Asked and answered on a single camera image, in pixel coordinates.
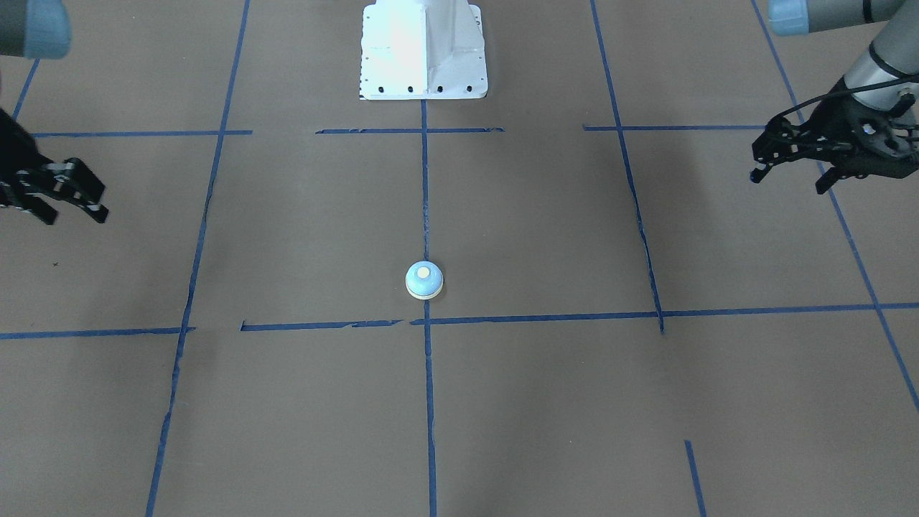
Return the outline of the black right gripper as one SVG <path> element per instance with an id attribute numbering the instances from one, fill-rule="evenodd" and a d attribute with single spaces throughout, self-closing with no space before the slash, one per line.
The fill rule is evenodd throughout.
<path id="1" fill-rule="evenodd" d="M 1 205 L 29 213 L 44 225 L 53 225 L 58 212 L 32 194 L 23 183 L 33 173 L 46 174 L 46 196 L 70 203 L 95 222 L 105 223 L 109 210 L 101 203 L 106 186 L 79 158 L 50 163 L 37 149 L 33 136 L 4 109 L 1 111 Z"/>

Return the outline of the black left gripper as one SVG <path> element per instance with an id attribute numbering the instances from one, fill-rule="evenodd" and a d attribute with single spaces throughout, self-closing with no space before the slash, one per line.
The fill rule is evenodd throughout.
<path id="1" fill-rule="evenodd" d="M 853 177 L 905 179 L 917 171 L 917 118 L 912 112 L 917 97 L 910 88 L 897 88 L 886 111 L 867 107 L 850 93 L 827 99 L 827 116 L 814 115 L 798 125 L 775 115 L 752 143 L 752 157 L 760 167 L 750 172 L 750 180 L 759 184 L 772 168 L 801 159 L 831 164 L 815 182 L 818 195 Z M 844 144 L 847 150 L 840 150 Z"/>

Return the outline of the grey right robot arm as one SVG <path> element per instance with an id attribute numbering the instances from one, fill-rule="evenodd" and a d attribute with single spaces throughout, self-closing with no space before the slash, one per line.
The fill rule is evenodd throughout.
<path id="1" fill-rule="evenodd" d="M 69 14 L 60 1 L 4 1 L 1 6 L 3 56 L 62 59 L 71 49 Z M 101 198 L 106 186 L 79 158 L 56 162 L 40 153 L 32 134 L 1 112 L 1 203 L 52 225 L 59 200 L 78 207 L 97 223 L 108 219 Z"/>

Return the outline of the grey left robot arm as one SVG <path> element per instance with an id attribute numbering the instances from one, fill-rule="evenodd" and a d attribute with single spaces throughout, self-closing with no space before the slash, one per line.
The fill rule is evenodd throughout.
<path id="1" fill-rule="evenodd" d="M 867 48 L 830 91 L 771 118 L 752 143 L 758 183 L 772 168 L 824 162 L 824 194 L 847 179 L 906 179 L 917 171 L 918 4 L 915 1 L 769 1 L 778 37 L 873 27 Z"/>

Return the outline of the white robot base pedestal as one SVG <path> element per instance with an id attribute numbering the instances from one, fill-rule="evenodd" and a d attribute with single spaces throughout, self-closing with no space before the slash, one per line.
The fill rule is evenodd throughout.
<path id="1" fill-rule="evenodd" d="M 364 101 L 480 99 L 489 89 L 482 10 L 467 1 L 376 1 L 362 13 Z"/>

